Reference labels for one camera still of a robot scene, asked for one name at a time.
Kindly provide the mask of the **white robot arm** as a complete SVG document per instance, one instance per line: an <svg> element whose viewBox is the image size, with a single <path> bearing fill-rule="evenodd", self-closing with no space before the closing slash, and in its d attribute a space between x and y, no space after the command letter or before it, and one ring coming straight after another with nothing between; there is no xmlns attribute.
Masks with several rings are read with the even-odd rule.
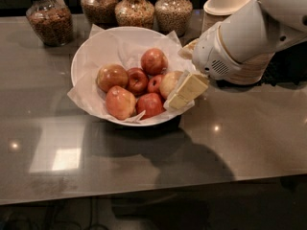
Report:
<svg viewBox="0 0 307 230"><path fill-rule="evenodd" d="M198 39L191 59L214 80L227 80L248 61L304 42L307 0L250 0Z"/></svg>

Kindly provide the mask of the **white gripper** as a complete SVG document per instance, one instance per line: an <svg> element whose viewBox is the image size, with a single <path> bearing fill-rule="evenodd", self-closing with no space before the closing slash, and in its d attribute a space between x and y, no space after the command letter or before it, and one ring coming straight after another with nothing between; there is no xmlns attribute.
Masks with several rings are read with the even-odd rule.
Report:
<svg viewBox="0 0 307 230"><path fill-rule="evenodd" d="M222 43L221 25L221 22L217 22L199 39L192 40L178 51L180 57L192 59L200 71L214 80L224 80L241 69L240 64L229 55ZM200 72L182 72L174 90L165 99L164 107L175 111L192 104L209 86L206 75Z"/></svg>

